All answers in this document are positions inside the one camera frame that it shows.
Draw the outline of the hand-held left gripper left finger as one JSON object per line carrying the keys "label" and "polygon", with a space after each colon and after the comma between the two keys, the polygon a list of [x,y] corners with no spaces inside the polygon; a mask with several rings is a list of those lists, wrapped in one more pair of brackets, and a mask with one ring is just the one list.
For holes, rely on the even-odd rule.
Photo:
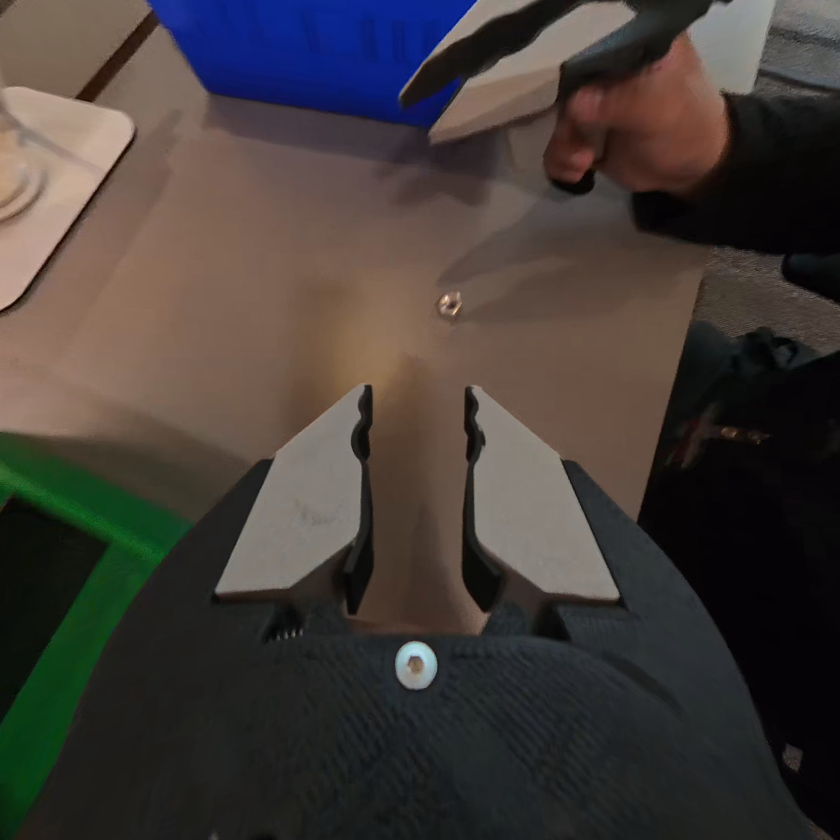
{"label": "hand-held left gripper left finger", "polygon": [[372,422],[372,386],[360,384],[276,452],[216,584],[219,601],[358,613],[374,568]]}

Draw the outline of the blue plastic bin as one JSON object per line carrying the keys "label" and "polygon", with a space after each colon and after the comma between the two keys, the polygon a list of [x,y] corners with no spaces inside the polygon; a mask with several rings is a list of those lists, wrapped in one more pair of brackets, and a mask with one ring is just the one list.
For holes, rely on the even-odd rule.
{"label": "blue plastic bin", "polygon": [[469,1],[150,1],[215,95],[430,128],[451,84],[398,96]]}

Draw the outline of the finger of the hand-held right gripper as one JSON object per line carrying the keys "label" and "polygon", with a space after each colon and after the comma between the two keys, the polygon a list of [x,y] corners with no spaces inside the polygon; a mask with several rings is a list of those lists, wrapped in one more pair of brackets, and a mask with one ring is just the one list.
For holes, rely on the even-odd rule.
{"label": "finger of the hand-held right gripper", "polygon": [[637,71],[638,2],[475,2],[400,91],[401,109],[413,108],[453,83],[463,87],[504,60],[521,59],[576,13],[582,13],[589,31],[598,15],[616,25],[563,59],[558,46],[547,48],[543,62],[559,72],[556,102],[566,103],[586,86]]}
{"label": "finger of the hand-held right gripper", "polygon": [[468,78],[427,133],[432,145],[495,130],[552,108],[561,66],[632,20],[625,3],[580,3],[519,52]]}

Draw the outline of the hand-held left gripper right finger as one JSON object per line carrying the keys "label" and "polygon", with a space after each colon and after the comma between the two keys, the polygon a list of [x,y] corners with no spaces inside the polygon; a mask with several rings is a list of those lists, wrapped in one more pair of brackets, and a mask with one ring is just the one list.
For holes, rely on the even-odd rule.
{"label": "hand-held left gripper right finger", "polygon": [[621,596],[560,455],[483,389],[465,389],[463,582],[484,614]]}

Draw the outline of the green plastic bin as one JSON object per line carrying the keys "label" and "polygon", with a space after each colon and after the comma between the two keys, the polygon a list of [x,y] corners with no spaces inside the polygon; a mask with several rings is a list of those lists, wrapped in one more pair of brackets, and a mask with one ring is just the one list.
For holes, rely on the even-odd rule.
{"label": "green plastic bin", "polygon": [[13,838],[54,766],[91,672],[156,566],[191,524],[2,434],[2,505],[18,497],[108,544],[1,727],[1,834]]}

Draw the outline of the black bin divider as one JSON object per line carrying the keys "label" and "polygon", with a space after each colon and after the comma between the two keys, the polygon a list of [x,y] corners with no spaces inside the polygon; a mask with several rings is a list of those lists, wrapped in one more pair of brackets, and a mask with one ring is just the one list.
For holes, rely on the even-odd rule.
{"label": "black bin divider", "polygon": [[18,497],[1,511],[1,718],[108,544]]}

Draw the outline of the person's right hand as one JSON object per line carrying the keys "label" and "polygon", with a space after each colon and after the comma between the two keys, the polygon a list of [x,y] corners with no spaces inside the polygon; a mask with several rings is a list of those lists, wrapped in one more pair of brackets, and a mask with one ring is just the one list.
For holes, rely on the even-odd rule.
{"label": "person's right hand", "polygon": [[578,90],[559,113],[543,168],[563,184],[594,170],[633,193],[682,197],[721,162],[729,134],[727,101],[685,33],[636,75]]}

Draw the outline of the person's right forearm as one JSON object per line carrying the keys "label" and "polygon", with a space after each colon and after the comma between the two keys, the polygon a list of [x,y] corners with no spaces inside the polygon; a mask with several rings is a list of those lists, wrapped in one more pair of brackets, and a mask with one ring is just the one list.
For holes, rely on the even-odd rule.
{"label": "person's right forearm", "polygon": [[726,94],[730,141],[688,198],[634,193],[641,230],[763,254],[839,249],[839,98]]}

